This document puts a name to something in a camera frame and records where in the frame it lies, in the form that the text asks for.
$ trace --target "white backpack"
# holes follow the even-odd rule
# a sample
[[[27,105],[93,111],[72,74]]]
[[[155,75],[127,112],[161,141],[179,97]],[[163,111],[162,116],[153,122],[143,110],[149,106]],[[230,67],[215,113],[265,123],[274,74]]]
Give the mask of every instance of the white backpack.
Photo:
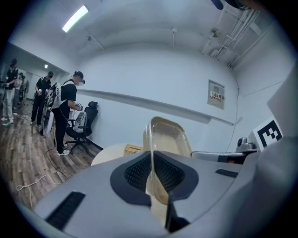
[[[86,126],[86,124],[87,124],[87,113],[80,112],[80,114],[75,120],[73,130],[77,133],[83,133],[84,129],[79,128],[79,126]]]
[[[73,84],[72,81],[67,81],[66,83],[60,85],[60,83],[55,83],[55,85],[52,87],[53,91],[51,92],[50,96],[47,100],[47,109],[55,109],[59,108],[62,103],[64,103],[67,99],[61,101],[61,88],[67,84]]]

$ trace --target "wooden floor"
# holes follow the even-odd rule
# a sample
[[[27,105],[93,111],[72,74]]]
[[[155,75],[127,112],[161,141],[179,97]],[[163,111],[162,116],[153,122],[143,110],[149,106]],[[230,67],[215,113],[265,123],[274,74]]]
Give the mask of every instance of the wooden floor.
[[[30,103],[17,111],[18,114],[31,117],[32,106]],[[73,140],[65,135],[64,141]],[[100,152],[94,145],[87,145],[89,153],[81,146],[77,146],[73,155],[58,156],[56,148],[47,153],[53,165],[62,171],[68,179],[81,170],[89,167],[93,158]],[[67,180],[61,172],[51,165],[45,153],[54,147],[53,132],[49,138],[44,138],[36,131],[36,124],[32,126],[24,119],[14,116],[14,124],[9,129],[0,125],[0,173],[7,182],[7,186],[14,199],[28,208],[30,194],[32,206],[34,207],[49,191],[59,185],[51,182],[48,176],[39,183],[16,191],[18,185],[28,185],[36,182],[43,175],[51,176],[55,183],[63,183]]]

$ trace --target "ceiling light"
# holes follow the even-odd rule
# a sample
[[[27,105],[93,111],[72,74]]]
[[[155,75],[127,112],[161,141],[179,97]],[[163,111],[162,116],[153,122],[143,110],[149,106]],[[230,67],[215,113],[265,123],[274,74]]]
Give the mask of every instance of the ceiling light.
[[[62,28],[63,31],[68,32],[69,29],[86,13],[88,12],[88,9],[85,6],[82,6],[64,25]]]

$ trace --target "office chair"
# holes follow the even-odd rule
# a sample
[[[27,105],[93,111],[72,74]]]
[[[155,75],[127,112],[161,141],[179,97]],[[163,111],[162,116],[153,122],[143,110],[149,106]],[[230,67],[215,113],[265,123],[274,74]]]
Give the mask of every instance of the office chair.
[[[74,143],[74,146],[70,149],[71,154],[73,153],[73,150],[78,145],[83,146],[86,153],[89,152],[88,148],[84,145],[84,143],[86,143],[87,136],[89,136],[92,133],[91,125],[98,114],[98,110],[96,109],[96,107],[97,107],[97,102],[89,102],[88,107],[85,108],[84,111],[87,114],[87,122],[85,126],[79,126],[80,129],[83,129],[82,133],[77,133],[73,129],[75,125],[74,122],[76,122],[76,119],[69,119],[69,121],[71,121],[72,126],[66,128],[66,134],[75,139],[75,140],[66,142],[66,144]]]

